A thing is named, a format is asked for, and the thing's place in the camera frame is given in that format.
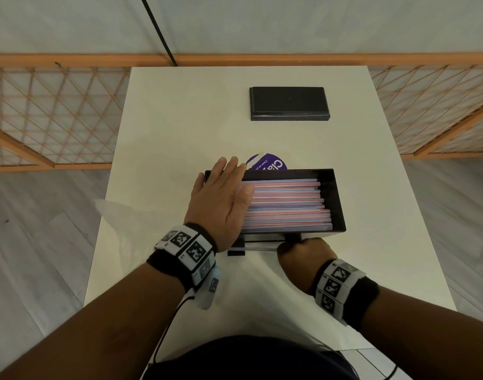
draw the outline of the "white table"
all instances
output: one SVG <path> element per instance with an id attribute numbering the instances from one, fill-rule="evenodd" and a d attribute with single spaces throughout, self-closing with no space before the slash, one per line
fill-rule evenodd
<path id="1" fill-rule="evenodd" d="M 279 85 L 324 87 L 331 119 L 250 121 L 249 87 Z M 157 238 L 181 223 L 198 172 L 258 153 L 289 169 L 334 168 L 347 227 L 327 237 L 337 254 L 383 286 L 455 309 L 366 67 L 133 68 L 106 199 L 158 211 Z M 118 243 L 102 220 L 86 303 L 122 278 Z M 183 306 L 160 357 L 236 333 L 300 341 L 297 330 L 334 349 L 371 347 L 294 288 L 276 255 L 217 261 L 212 308 Z"/>

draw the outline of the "round sticker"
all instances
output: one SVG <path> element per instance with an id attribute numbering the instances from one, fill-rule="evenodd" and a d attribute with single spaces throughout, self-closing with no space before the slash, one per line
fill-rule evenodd
<path id="1" fill-rule="evenodd" d="M 285 163 L 271 153 L 259 153 L 247 160 L 251 171 L 287 169 Z"/>

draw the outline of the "right hand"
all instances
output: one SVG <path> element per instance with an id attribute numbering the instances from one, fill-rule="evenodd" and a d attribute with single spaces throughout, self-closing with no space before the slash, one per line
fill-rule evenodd
<path id="1" fill-rule="evenodd" d="M 319 238 L 306 239 L 294 245 L 282 243 L 277 253 L 289 281 L 307 294 L 319 268 L 328 260 L 338 259 L 331 247 Z"/>

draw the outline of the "black cable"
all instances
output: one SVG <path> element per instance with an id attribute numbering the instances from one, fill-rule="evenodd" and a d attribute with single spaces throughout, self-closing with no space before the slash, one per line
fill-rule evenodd
<path id="1" fill-rule="evenodd" d="M 389 380 L 391 377 L 394 376 L 394 374 L 397 372 L 398 366 L 395 365 L 393 371 L 389 374 L 388 377 L 386 377 L 384 380 Z"/>
<path id="2" fill-rule="evenodd" d="M 145 7 L 147 14 L 148 14 L 149 18 L 152 20 L 153 27 L 156 29 L 156 32 L 159 35 L 159 38 L 161 39 L 162 45 L 164 45 L 164 49 L 168 53 L 168 56 L 170 57 L 171 62 L 173 63 L 174 66 L 178 66 L 177 62 L 175 61 L 175 57 L 173 57 L 173 54 L 171 53 L 170 49 L 168 48 L 168 44 L 166 44 L 166 40 L 164 40 L 164 36 L 162 36 L 161 30 L 159 29 L 159 25 L 157 25 L 157 21 L 156 21 L 155 17 L 153 16 L 152 10 L 150 9 L 148 2 L 146 2 L 146 0 L 141 0 L 141 2 L 143 2 L 143 6 Z"/>
<path id="3" fill-rule="evenodd" d="M 152 362 L 155 363 L 156 362 L 156 356 L 157 356 L 157 351 L 159 350 L 159 348 L 161 347 L 161 344 L 162 342 L 164 341 L 164 338 L 166 337 L 166 333 L 168 333 L 168 329 L 170 328 L 170 325 L 171 323 L 173 323 L 173 319 L 175 319 L 175 316 L 177 315 L 178 311 L 180 310 L 180 308 L 182 307 L 182 305 L 184 305 L 187 300 L 192 300 L 194 299 L 194 296 L 189 296 L 188 298 L 186 298 L 185 300 L 183 300 L 180 305 L 177 307 L 177 310 L 175 311 L 175 313 L 173 314 L 173 317 L 171 318 L 171 321 L 170 323 L 168 324 L 168 326 L 166 327 L 166 329 L 164 330 L 164 333 L 162 334 L 162 337 L 161 337 L 161 340 L 159 340 L 159 344 L 157 344 L 157 348 L 156 348 L 156 351 L 154 352 L 153 354 L 153 360 Z"/>

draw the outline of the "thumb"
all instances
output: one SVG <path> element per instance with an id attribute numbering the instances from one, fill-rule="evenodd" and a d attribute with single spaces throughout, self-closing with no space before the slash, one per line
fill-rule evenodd
<path id="1" fill-rule="evenodd" d="M 233 207 L 229 213 L 228 221 L 238 230 L 242 229 L 245 214 L 254 197 L 254 185 L 244 184 L 234 197 Z"/>

